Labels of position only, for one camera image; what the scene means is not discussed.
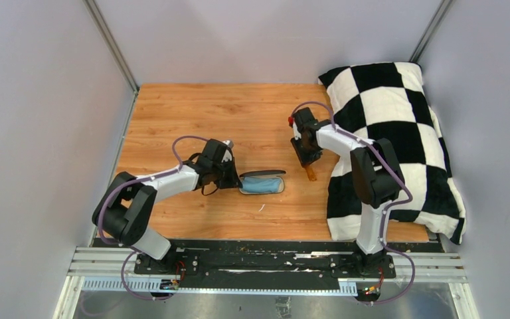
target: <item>wood surface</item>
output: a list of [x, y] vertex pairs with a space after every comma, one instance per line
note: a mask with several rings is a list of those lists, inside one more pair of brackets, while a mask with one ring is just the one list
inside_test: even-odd
[[[174, 139], [196, 135], [233, 140], [238, 173], [284, 169], [286, 187], [273, 195], [237, 189], [210, 196], [186, 192], [158, 203], [149, 226], [169, 238], [331, 240], [326, 221], [327, 186], [338, 156], [325, 151], [309, 181], [290, 144], [288, 116], [301, 102], [329, 103], [316, 84], [144, 84], [135, 105], [118, 171], [148, 174], [174, 167]], [[318, 119], [327, 112], [312, 107]], [[204, 142], [183, 140], [183, 159]], [[424, 242], [424, 226], [390, 222], [389, 241]]]

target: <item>gray floor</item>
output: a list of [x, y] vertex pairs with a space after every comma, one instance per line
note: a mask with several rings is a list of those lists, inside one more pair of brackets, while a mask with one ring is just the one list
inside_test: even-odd
[[[393, 283], [382, 286], [382, 297], [397, 294]], [[171, 319], [322, 319], [322, 318], [458, 318], [447, 284], [416, 283], [390, 304], [369, 308], [352, 298], [314, 296], [245, 296], [223, 294], [181, 294], [166, 301], [143, 301], [125, 292], [95, 292], [86, 295], [85, 308], [97, 313], [120, 298], [123, 302], [102, 317]], [[74, 318], [89, 318], [77, 311]]]

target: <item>gray wall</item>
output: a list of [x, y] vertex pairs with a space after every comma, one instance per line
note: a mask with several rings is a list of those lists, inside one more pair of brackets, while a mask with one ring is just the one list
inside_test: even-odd
[[97, 1], [144, 82], [315, 82], [408, 60], [439, 0]]
[[50, 318], [132, 94], [82, 1], [0, 1], [0, 318]]
[[510, 1], [456, 1], [420, 63], [467, 209], [482, 318], [510, 318]]

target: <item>checkered pillow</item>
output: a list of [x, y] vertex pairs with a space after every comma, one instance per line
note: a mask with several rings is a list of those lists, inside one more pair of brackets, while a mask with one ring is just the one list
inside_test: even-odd
[[[335, 122], [364, 138], [388, 138], [414, 200], [394, 208], [391, 219], [423, 224], [460, 244], [466, 215], [452, 180], [437, 116], [427, 105], [421, 69], [407, 62], [334, 68], [319, 77]], [[400, 199], [406, 198], [401, 191]], [[341, 158], [329, 182], [327, 223], [335, 241], [357, 238], [361, 201], [351, 177], [351, 160]]]

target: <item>metal corner post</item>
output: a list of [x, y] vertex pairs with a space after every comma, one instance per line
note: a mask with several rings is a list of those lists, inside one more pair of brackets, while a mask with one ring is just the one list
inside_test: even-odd
[[435, 14], [431, 18], [431, 21], [429, 21], [429, 24], [425, 28], [425, 31], [423, 32], [423, 35], [421, 36], [419, 43], [417, 44], [414, 52], [412, 53], [412, 56], [410, 57], [410, 62], [417, 63], [419, 61], [421, 55], [425, 51], [425, 48], [427, 47], [431, 39], [433, 39], [435, 32], [441, 25], [441, 22], [443, 21], [444, 17], [448, 13], [453, 3], [454, 0], [441, 0], [439, 7], [435, 11]]
[[131, 73], [126, 60], [124, 60], [124, 56], [122, 55], [120, 48], [116, 44], [116, 41], [114, 40], [114, 37], [112, 36], [112, 33], [110, 32], [96, 1], [83, 0], [83, 3], [85, 4], [85, 7], [87, 7], [89, 14], [91, 14], [93, 21], [95, 21], [95, 24], [98, 30], [100, 31], [100, 34], [102, 35], [103, 39], [106, 41], [106, 45], [110, 49], [110, 52], [112, 53], [112, 56], [116, 61], [116, 64], [118, 64], [118, 67], [122, 72], [122, 75], [124, 75], [124, 78], [126, 79], [126, 82], [128, 83], [128, 85], [130, 85], [130, 88], [134, 91], [134, 93], [137, 94], [139, 86], [137, 85], [137, 82], [135, 81], [135, 78], [133, 77], [133, 74]]

